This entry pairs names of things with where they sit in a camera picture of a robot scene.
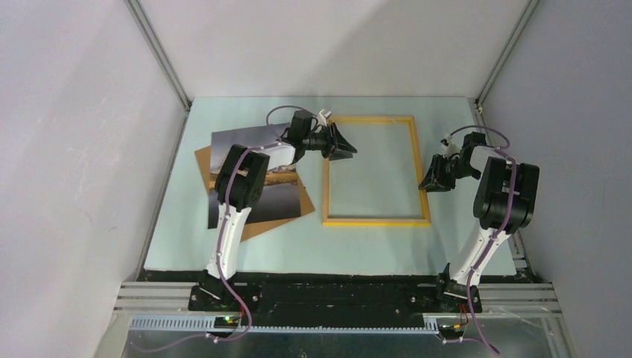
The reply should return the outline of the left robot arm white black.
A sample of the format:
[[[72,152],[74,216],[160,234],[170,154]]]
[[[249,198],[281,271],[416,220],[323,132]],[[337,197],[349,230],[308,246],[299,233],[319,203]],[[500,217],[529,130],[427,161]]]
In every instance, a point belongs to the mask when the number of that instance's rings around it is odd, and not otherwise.
[[[268,171],[296,164],[307,151],[318,151],[328,160],[349,159],[357,148],[348,142],[329,110],[314,114],[295,106],[289,126],[266,145],[234,144],[215,180],[218,195],[218,239],[198,285],[217,310],[228,310],[236,291],[228,280],[236,273],[238,248],[248,216],[263,193]]]

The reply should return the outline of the brown cardboard backing board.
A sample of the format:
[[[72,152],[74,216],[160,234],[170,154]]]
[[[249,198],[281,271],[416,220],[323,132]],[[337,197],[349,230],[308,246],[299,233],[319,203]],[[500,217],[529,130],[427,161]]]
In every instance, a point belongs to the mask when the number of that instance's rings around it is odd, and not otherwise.
[[[214,191],[218,170],[211,169],[211,148],[195,152],[203,183],[209,194],[208,228],[218,226],[218,200]],[[269,172],[266,176],[262,196],[247,217],[241,241],[268,232],[301,216],[315,211],[306,188],[294,170]]]

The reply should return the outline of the left aluminium corner post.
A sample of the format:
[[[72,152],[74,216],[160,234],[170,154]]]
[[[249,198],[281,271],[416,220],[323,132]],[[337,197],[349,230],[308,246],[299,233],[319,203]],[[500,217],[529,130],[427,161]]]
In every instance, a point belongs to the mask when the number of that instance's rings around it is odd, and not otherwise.
[[[182,108],[189,112],[192,100],[187,94],[142,2],[139,0],[124,0],[124,3]]]

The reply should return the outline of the landscape photo print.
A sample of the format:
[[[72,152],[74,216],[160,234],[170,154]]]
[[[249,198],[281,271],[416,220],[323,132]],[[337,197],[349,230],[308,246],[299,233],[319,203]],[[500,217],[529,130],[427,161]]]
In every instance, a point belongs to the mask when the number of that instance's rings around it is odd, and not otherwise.
[[[219,174],[221,167],[227,159],[230,148],[233,145],[238,144],[245,147],[262,147],[264,145],[269,145],[276,142],[277,135],[282,134],[287,127],[287,123],[282,123],[280,125],[271,125],[270,127],[247,127],[228,131],[216,131],[212,133],[210,168],[217,169]],[[270,163],[268,164],[267,174],[269,172],[277,172],[283,169],[296,171],[296,166],[291,162],[293,160],[293,154],[291,154],[289,146],[284,145],[281,149],[271,152],[270,156],[271,158]]]

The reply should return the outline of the aluminium front rail frame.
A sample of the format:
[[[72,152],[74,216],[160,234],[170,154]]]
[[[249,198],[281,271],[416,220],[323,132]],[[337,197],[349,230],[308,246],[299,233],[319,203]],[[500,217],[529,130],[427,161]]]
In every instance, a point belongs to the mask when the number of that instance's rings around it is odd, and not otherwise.
[[[186,311],[193,283],[124,282],[117,310],[157,313]],[[560,318],[557,295],[550,283],[481,283],[478,286],[485,318]]]

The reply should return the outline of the aluminium corner post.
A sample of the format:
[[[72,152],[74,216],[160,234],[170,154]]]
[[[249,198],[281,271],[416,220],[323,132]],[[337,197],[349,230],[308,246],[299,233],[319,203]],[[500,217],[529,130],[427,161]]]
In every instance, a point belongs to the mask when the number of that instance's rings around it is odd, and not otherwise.
[[[481,87],[478,95],[475,98],[475,103],[478,106],[483,106],[487,97],[491,93],[497,79],[501,75],[506,63],[509,61],[514,49],[518,45],[524,31],[529,25],[531,18],[536,13],[541,0],[528,0],[522,9],[518,20],[514,24],[509,37],[506,39],[505,44],[496,58],[492,69],[487,75],[483,86]]]
[[[124,0],[124,3],[182,108],[189,112],[192,100],[187,94],[142,2],[139,0]]]

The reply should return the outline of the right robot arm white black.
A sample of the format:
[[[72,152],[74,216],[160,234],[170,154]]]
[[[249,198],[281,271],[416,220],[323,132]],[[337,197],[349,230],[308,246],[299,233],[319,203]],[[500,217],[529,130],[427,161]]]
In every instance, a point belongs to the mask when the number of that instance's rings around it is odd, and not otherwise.
[[[432,157],[419,190],[448,192],[458,179],[478,181],[473,202],[476,223],[457,260],[447,263],[437,276],[433,292],[436,307],[451,312],[473,301],[484,267],[498,247],[531,222],[540,169],[518,163],[503,148],[488,145],[486,136],[476,131],[467,134],[460,146],[453,143],[452,135],[440,143],[443,151]]]

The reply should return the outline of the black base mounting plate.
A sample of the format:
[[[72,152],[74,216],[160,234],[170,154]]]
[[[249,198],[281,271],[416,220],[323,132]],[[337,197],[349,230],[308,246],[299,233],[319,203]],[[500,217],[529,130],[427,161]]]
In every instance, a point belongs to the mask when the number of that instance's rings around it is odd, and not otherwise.
[[[192,312],[218,312],[198,281],[190,292]],[[437,276],[272,274],[238,272],[228,280],[243,305],[242,324],[299,327],[421,327],[430,313],[459,314],[459,305],[437,300]],[[481,313],[476,296],[465,304]]]

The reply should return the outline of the yellow wooden picture frame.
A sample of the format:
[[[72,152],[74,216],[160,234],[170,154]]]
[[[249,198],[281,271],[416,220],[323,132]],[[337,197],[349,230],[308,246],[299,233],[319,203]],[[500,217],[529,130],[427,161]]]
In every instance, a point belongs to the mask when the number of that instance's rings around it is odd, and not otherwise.
[[[432,223],[413,116],[334,116],[357,148],[351,159],[324,160],[322,219],[329,226],[421,226]]]

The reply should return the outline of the right aluminium corner post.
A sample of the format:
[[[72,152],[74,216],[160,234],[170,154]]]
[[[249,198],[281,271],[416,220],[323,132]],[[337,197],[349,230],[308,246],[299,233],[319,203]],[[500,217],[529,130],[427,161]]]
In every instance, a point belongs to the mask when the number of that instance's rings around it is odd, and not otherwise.
[[[514,24],[509,37],[506,39],[505,44],[496,58],[492,69],[487,75],[483,86],[481,87],[478,95],[475,98],[475,103],[478,106],[483,106],[487,97],[491,93],[497,79],[501,75],[506,63],[509,61],[514,49],[518,45],[524,31],[529,25],[531,18],[536,13],[541,0],[528,0],[522,9],[518,20]]]

